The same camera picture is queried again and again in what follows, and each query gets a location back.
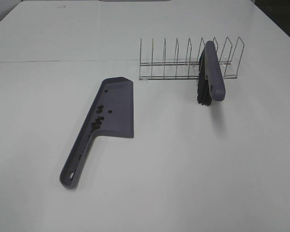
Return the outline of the grey plastic dustpan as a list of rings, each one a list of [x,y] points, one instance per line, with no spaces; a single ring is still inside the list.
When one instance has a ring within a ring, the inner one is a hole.
[[[103,116],[104,120],[89,139],[90,125],[85,130],[84,140],[81,140],[80,132],[78,133],[59,176],[60,183],[67,189],[77,187],[87,155],[96,137],[134,137],[133,82],[125,77],[107,78],[102,81],[97,93],[100,98],[95,106],[103,104],[104,108],[101,114],[94,112],[89,123],[94,122],[97,116]]]

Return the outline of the pile of coffee beans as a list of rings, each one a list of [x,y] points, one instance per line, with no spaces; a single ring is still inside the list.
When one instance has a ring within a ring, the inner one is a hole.
[[[92,119],[92,115],[94,112],[96,112],[97,114],[101,114],[102,111],[103,111],[103,108],[104,108],[104,105],[103,104],[100,104],[98,106],[95,106],[95,104],[98,102],[100,98],[100,95],[99,93],[97,93],[95,99],[94,99],[94,102],[92,103],[90,109],[89,109],[89,112],[85,118],[85,121],[81,127],[81,130],[80,130],[80,133],[79,133],[79,136],[81,138],[81,140],[84,140],[84,137],[85,137],[85,130],[87,129],[87,126],[90,125],[91,126],[91,129],[90,129],[90,134],[88,136],[88,139],[90,138],[91,134],[93,133],[94,130],[97,130],[100,128],[100,125],[102,124],[102,120],[104,120],[104,117],[103,116],[97,116],[97,118],[95,119],[94,122],[90,122],[89,121]]]

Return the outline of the grey brush with black bristles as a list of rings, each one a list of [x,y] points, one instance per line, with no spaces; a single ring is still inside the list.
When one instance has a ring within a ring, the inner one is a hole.
[[[200,57],[197,102],[209,106],[225,99],[225,84],[213,41],[207,41]]]

